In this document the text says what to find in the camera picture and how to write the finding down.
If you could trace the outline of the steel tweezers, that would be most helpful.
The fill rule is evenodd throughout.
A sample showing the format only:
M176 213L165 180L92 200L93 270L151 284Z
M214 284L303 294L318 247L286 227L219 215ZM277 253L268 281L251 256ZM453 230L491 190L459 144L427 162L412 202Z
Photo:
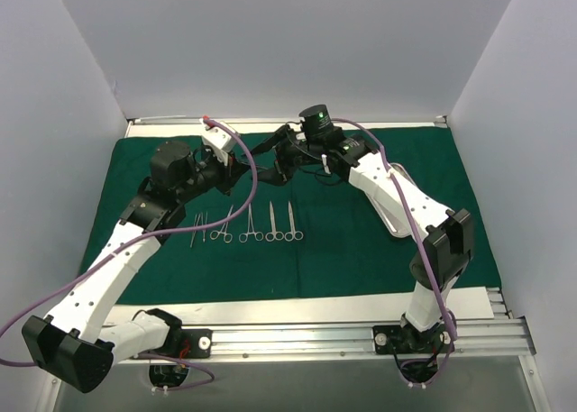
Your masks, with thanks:
M196 228L197 226L199 226L199 223L200 223L201 221L202 221L202 213L196 214L193 227ZM189 248L190 248L190 249L192 249L193 246L194 246L194 242L195 242L195 239L196 239L196 234L197 234L197 230L195 229L195 230L193 230L192 233L191 233L191 238L190 238L190 243L189 243Z
M206 225L207 225L207 223L208 223L208 212L205 211L203 214L200 215L200 221L199 221L199 224L203 226L203 229L201 231L203 243L206 241Z

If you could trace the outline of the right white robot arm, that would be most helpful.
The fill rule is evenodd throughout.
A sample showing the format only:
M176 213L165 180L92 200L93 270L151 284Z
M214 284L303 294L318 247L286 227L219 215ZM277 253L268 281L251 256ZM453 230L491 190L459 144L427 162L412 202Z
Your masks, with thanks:
M472 215L435 201L395 170L383 143L364 127L346 135L338 125L296 132L284 124L251 153L268 151L274 152L275 164L260 173L260 181L282 186L297 169L319 165L359 189L381 216L408 231L417 245L409 264L416 285L403 315L400 340L410 351L421 351L432 342L432 328L439 324L456 339L446 300L474 255Z

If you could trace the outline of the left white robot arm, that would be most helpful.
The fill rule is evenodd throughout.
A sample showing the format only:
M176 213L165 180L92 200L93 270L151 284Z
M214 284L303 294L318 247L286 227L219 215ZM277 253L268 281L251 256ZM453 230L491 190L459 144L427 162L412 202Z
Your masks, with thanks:
M30 316L24 323L23 339L39 368L88 393L125 359L144 352L179 355L182 322L164 310L141 310L111 328L104 322L141 267L185 219L186 203L212 188L229 193L247 170L236 161L234 145L204 137L199 159L178 140L156 149L149 176L85 275L45 317Z

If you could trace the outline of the steel surgical scissors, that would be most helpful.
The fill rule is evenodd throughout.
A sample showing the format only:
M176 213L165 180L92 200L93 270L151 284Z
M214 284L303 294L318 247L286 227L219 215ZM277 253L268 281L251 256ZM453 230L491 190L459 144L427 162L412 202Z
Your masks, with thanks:
M284 239L287 242L301 241L304 238L304 234L296 227L293 205L290 201L288 201L288 223L289 230L284 233Z
M284 233L279 231L277 228L274 205L271 201L269 202L269 216L270 216L270 230L265 234L265 240L268 243L282 241L284 239Z

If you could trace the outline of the steel hemostat forceps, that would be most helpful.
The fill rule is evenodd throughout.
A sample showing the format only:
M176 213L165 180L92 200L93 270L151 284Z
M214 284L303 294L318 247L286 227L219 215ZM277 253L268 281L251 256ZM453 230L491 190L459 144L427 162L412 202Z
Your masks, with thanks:
M263 239L263 232L257 231L254 226L252 205L249 205L247 210L247 228L245 232L239 234L238 240L240 243L247 243L250 240L261 242Z
M227 216L226 219L227 221L224 222L219 229L214 229L210 232L210 239L212 241L216 241L221 239L224 243L231 243L233 240L233 235L231 233L228 232L228 225L229 225L229 219L230 219L230 215L233 213L234 210L234 206L230 206L229 210L227 212Z

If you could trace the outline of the steel instrument tray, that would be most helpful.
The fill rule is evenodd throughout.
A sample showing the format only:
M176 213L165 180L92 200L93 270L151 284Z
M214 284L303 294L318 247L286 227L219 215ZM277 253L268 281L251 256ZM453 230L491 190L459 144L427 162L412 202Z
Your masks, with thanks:
M407 170L400 163L392 162L391 167L404 179L409 181L413 186L416 185L416 182L412 179ZM389 211L380 205L373 197L370 197L368 194L366 194L366 197L393 237L403 239L410 236L409 229L403 226L396 217L394 217Z

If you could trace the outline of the dark green surgical cloth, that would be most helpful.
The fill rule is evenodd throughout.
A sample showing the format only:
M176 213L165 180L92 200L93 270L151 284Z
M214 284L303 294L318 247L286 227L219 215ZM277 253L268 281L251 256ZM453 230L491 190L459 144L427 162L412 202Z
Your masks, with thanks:
M435 146L447 140L435 127L377 131L389 161L400 163L419 188L436 200ZM409 264L417 247L393 237L368 198L336 179L317 179L300 171L283 187L253 185L242 177L230 196L211 190L186 206L185 226L198 213L211 222L226 217L230 206L250 201L261 242L240 243L247 212L228 227L231 243L191 233L172 235L133 278L121 296L124 305L160 305L283 298L328 298L409 292L415 281ZM268 243L269 202L279 231L289 230L288 201L293 205L301 241Z

